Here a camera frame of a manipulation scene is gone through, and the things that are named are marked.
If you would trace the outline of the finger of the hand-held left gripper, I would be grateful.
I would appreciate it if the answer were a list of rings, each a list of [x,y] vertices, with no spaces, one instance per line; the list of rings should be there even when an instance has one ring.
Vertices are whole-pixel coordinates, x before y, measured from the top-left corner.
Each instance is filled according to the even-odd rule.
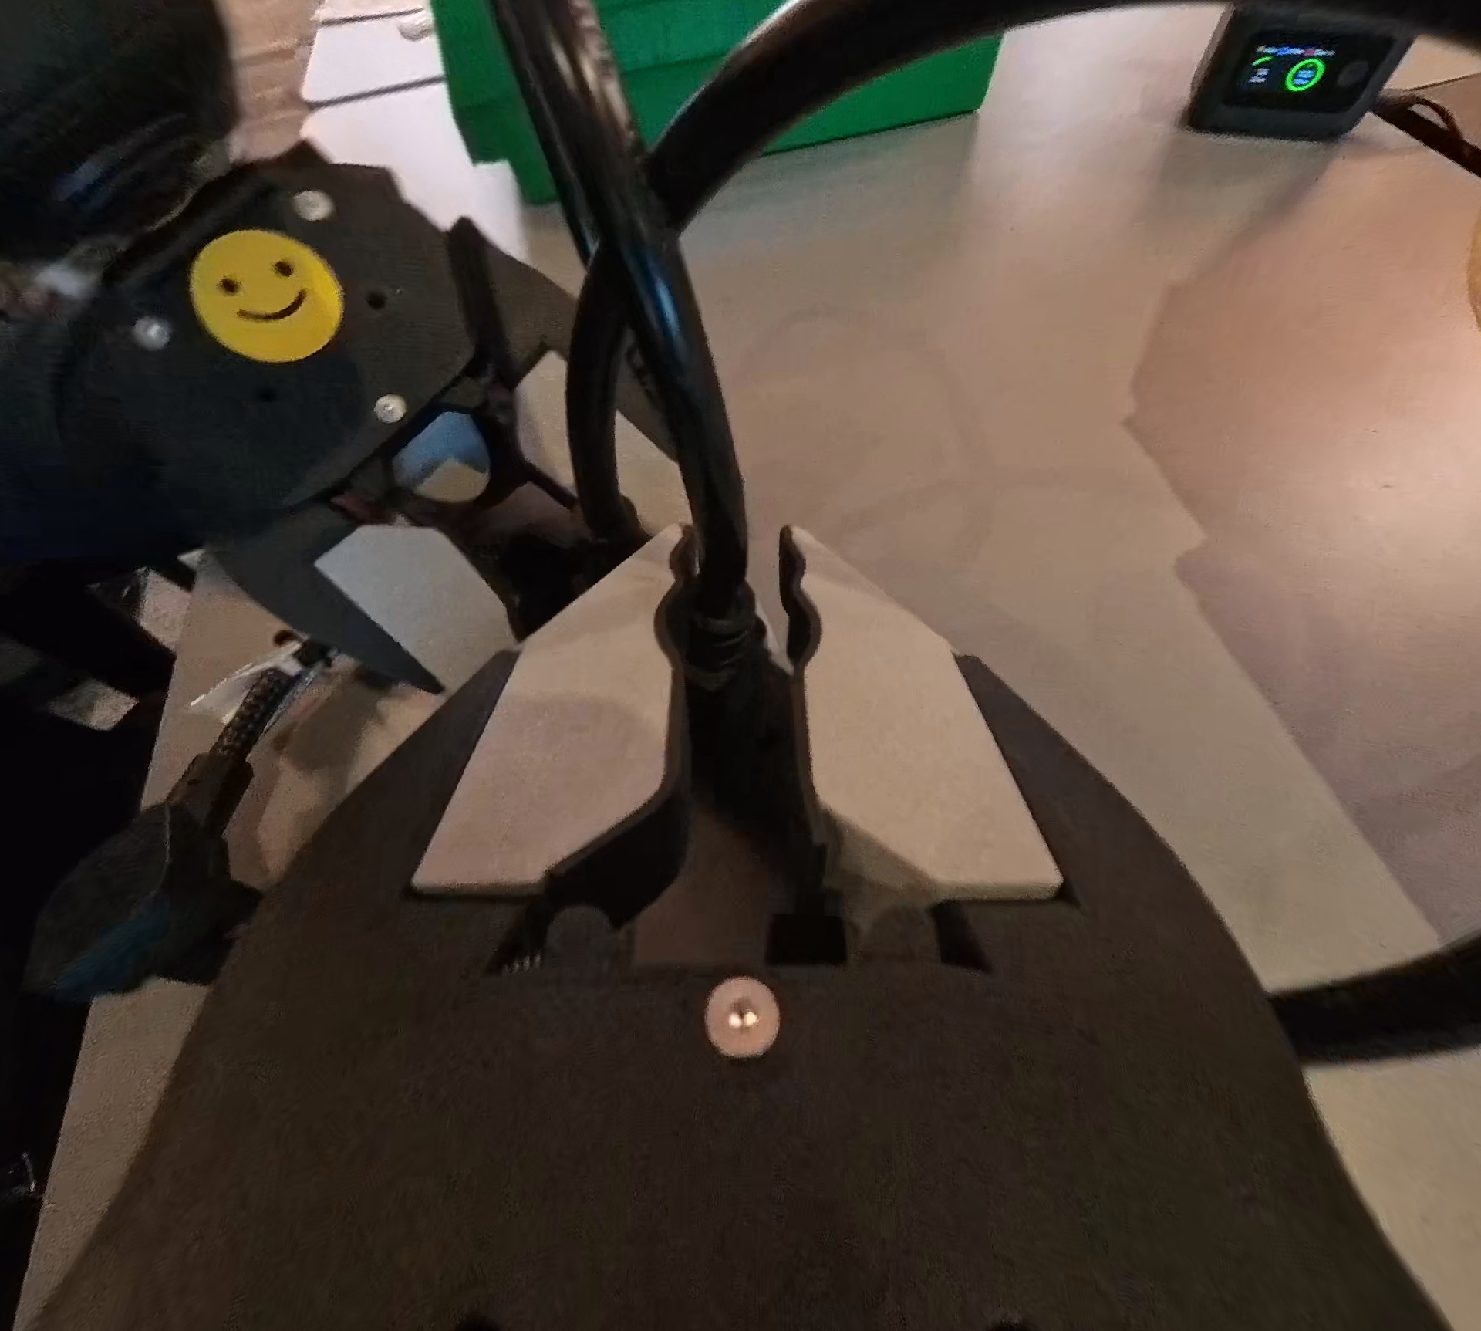
[[[535,467],[569,467],[566,360],[545,354],[521,380],[521,451]],[[619,373],[614,444],[620,465],[673,465],[673,447],[651,394],[623,363]]]
[[[356,527],[313,567],[440,688],[460,688],[518,649],[504,603],[434,529]]]

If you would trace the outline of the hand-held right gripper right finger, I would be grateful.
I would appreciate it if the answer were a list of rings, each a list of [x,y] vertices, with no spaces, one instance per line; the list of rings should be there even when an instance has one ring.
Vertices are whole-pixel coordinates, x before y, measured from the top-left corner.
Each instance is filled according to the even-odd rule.
[[[801,527],[779,580],[804,805],[842,913],[1060,896],[953,646]]]

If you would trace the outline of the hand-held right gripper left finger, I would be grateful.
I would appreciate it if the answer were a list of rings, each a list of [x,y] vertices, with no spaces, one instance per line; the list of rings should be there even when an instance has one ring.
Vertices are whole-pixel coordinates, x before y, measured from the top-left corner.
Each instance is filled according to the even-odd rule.
[[[631,922],[683,859],[683,677],[668,638],[690,532],[668,527],[525,643],[413,873],[435,901]]]

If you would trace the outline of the person's left forearm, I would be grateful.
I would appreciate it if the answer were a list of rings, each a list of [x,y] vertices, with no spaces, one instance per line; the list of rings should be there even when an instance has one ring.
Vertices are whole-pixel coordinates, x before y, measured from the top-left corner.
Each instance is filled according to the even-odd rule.
[[[73,354],[65,319],[2,325],[2,566],[3,573],[66,567],[74,573],[139,570],[148,550],[100,490],[68,464],[62,388]]]

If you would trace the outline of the dark charging case with screen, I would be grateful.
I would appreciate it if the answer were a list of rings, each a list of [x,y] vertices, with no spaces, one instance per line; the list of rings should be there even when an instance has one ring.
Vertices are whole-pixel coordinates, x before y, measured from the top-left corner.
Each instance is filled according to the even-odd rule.
[[[1336,141],[1376,106],[1415,33],[1288,5],[1233,4],[1216,25],[1183,126],[1197,133]]]

